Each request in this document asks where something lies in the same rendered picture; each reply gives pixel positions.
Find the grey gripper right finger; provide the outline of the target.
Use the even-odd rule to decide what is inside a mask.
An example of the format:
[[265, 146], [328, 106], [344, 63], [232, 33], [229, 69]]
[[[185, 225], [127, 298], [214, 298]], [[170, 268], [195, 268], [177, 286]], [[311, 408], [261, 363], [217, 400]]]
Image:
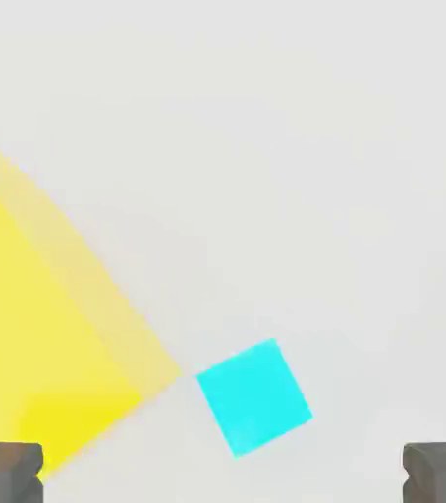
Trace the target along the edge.
[[406, 444], [403, 467], [403, 503], [446, 503], [446, 442]]

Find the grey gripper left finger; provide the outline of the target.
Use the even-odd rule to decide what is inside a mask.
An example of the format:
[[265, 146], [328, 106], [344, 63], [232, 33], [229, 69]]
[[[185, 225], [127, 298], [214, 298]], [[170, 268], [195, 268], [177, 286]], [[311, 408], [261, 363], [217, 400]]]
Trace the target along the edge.
[[0, 442], [0, 503], [44, 503], [39, 443]]

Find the small cyan cube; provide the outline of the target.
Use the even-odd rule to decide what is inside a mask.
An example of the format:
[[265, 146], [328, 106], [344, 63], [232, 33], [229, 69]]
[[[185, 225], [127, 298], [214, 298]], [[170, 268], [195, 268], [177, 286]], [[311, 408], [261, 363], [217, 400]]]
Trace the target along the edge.
[[236, 457], [312, 419], [307, 399], [274, 339], [214, 365], [196, 380]]

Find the large yellow box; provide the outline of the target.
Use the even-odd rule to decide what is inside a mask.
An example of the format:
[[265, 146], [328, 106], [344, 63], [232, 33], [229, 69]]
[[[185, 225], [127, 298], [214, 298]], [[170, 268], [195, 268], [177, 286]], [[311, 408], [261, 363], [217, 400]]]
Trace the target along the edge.
[[65, 213], [0, 152], [0, 441], [49, 477], [180, 369]]

